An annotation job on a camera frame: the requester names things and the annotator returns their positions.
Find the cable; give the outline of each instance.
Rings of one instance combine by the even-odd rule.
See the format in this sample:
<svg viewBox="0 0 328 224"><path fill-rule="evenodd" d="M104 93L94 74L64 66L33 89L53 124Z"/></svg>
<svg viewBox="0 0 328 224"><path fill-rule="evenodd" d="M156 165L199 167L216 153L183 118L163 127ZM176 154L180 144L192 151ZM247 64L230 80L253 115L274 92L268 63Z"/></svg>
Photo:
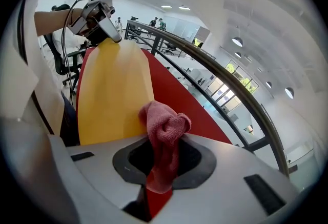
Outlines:
<svg viewBox="0 0 328 224"><path fill-rule="evenodd" d="M26 48L25 48L25 39L24 39L24 8L25 8L25 2L26 0L22 0L22 4L20 6L19 9L19 13L18 13L18 20L17 20L17 41L18 41L18 50L19 50L19 54L20 56L23 58L23 60L25 61L25 63L28 65L27 62L27 56L26 56ZM34 102L34 105L43 121L43 123L46 125L48 131L50 134L54 134L51 126L49 125L42 109L41 106L37 100L35 91L33 90L31 98Z"/></svg>
<svg viewBox="0 0 328 224"><path fill-rule="evenodd" d="M72 88L71 70L70 70L70 65L69 65L69 61L68 61L68 58L67 58L67 52L66 52L65 33L66 33L66 27L68 25L68 17L73 13L74 6L78 2L80 2L80 1L83 1L83 0L75 0L75 2L73 3L73 5L71 6L68 14L66 15L65 21L64 21L63 31L61 32L61 48L63 50L64 63L65 63L65 65L68 68L68 73L66 74L66 76L67 76L68 84L69 84L69 87L70 87L70 99L69 99L69 102L72 104L72 106L74 106L74 104L73 104L73 97L72 97L72 93L73 93L74 88Z"/></svg>

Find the handrail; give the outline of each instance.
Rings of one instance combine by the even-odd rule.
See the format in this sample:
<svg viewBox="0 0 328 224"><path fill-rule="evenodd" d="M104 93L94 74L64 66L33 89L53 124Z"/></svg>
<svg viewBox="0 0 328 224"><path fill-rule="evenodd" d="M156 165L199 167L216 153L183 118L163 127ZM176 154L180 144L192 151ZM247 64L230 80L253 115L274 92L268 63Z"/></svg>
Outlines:
<svg viewBox="0 0 328 224"><path fill-rule="evenodd" d="M230 90L232 90L235 93L235 95L240 99L240 101L245 105L245 107L248 109L248 111L251 113L251 115L257 121L257 123L259 124L260 128L262 129L262 131L264 133L264 137L262 139L260 139L262 141L261 142L257 141L258 143L254 150L257 150L257 149L265 146L265 145L263 145L263 143L265 142L264 140L267 140L269 142L269 144L272 148L273 154L277 160L279 171L282 172L286 176L289 175L288 166L286 163L285 155L283 152L283 147L282 147L278 133L276 132L273 125L271 124L271 121L268 119L267 115L264 113L260 104L256 101L256 99L252 96L252 94L239 82L239 80L237 78L235 78L228 70L226 70L224 67L222 67L214 59L210 58L208 55L206 55L205 53L198 50L197 47L194 44L192 44L191 42L188 42L175 34L160 30L158 28L155 28L155 27L152 27L152 26L140 23L140 22L128 20L128 24L127 24L127 28L126 28L126 32L125 32L125 39L128 38L129 33L136 35L133 31L129 30L130 25L133 25L133 26L139 27L141 29L144 29L146 31L149 31L150 33L152 33L155 36L155 41L154 41L154 44L152 46L152 51L151 51L151 53L153 55L155 55L156 52L158 53L157 47L158 47L158 43L159 43L160 39L162 39L162 41L166 40L169 43L173 44L175 47L178 47L180 50L182 50L189 56L191 56L196 61L198 61L205 68L207 68L213 75L215 75L216 77L219 77L219 79L222 82L227 84L227 86L230 88ZM188 74L184 73L183 75L186 78L188 78ZM236 126L234 125L233 122L230 123L228 120L227 120L227 122L232 127L232 129L236 128ZM245 148L249 150L250 146L252 146L252 144L248 144L246 141Z"/></svg>
<svg viewBox="0 0 328 224"><path fill-rule="evenodd" d="M276 132L276 134L279 135L279 134L278 134L278 131L277 131L277 129L276 129L276 126L275 126L275 124L273 123L273 121L272 121L272 119L271 119L269 113L268 113L267 110L265 109L264 105L261 104L261 107L262 107L264 113L266 114L266 116L268 117L269 121L271 122L271 124L272 124L272 126L273 126L273 128L274 128L274 130L275 130L275 132ZM281 146L282 146L282 150L284 150L284 149L283 149L282 142L281 142L281 139L279 138L279 140L280 140L280 144L281 144Z"/></svg>

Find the ceiling light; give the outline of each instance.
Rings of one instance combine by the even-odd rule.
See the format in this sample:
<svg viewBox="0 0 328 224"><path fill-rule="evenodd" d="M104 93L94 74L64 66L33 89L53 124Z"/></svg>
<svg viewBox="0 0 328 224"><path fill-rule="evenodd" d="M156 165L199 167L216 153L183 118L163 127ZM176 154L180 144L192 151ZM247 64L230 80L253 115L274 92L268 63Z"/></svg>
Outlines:
<svg viewBox="0 0 328 224"><path fill-rule="evenodd" d="M285 88L285 92L286 92L287 96L289 96L291 99L294 98L294 90L293 90L293 88L287 87L287 88Z"/></svg>
<svg viewBox="0 0 328 224"><path fill-rule="evenodd" d="M242 39L240 37L232 38L232 41L237 45L242 47Z"/></svg>

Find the pink towel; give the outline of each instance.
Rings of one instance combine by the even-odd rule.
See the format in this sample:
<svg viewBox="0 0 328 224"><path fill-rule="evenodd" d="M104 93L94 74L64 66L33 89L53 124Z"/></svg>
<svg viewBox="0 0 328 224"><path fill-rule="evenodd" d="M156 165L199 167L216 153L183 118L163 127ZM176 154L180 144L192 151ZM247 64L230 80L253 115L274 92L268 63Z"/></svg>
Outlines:
<svg viewBox="0 0 328 224"><path fill-rule="evenodd" d="M154 166L147 177L147 189L165 193L171 189L178 172L178 140L190 130L191 121L185 114L177 114L157 101L144 105L139 112L139 119L147 126L154 152Z"/></svg>

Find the office chair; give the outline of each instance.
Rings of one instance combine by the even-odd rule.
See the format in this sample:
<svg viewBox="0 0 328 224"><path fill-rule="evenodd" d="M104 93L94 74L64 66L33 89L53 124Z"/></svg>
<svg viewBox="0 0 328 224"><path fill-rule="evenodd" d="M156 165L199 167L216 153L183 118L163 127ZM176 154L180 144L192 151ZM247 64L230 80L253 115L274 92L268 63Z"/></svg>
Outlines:
<svg viewBox="0 0 328 224"><path fill-rule="evenodd" d="M44 38L54 56L54 60L55 60L55 69L56 69L56 72L59 74L59 75L66 75L69 70L68 70L68 67L65 66L65 63L64 63L64 60L62 59L61 57L61 54L57 51L56 49L56 46L52 40L52 33L50 34L46 34L44 35ZM73 82L73 85L72 85L72 88L71 88L71 91L72 91L72 94L75 95L75 91L74 91L74 88L76 86L76 83L78 81L78 78L79 78L79 68L81 68L82 64L77 64L77 56L79 54L84 54L86 51L86 49L81 49L79 51L76 51L76 52L72 52L72 53L69 53L67 55L67 57L72 57L73 58L73 65L70 66L70 71L75 73L74 75L71 76L71 79L74 79L74 82ZM65 86L67 84L67 82L69 81L69 78L65 79L63 81L63 85Z"/></svg>
<svg viewBox="0 0 328 224"><path fill-rule="evenodd" d="M138 18L135 18L135 17L131 17L131 20L132 21L135 21L135 20L137 20ZM141 30L139 30L138 28L136 28L135 27L135 25L130 25L130 30L131 31L133 31L135 34L137 34L137 35L141 35ZM133 35L133 34L130 34L129 35L129 40L132 40L132 39L134 39L134 40L136 40L137 42L139 42L139 39L135 36L135 35Z"/></svg>
<svg viewBox="0 0 328 224"><path fill-rule="evenodd" d="M170 44L170 43L164 43L164 44L166 44L167 48L163 48L163 49L162 49L162 52L163 52L163 53L170 54L170 55L174 55L173 52L176 51L176 46L174 46L174 45L172 45L172 44Z"/></svg>

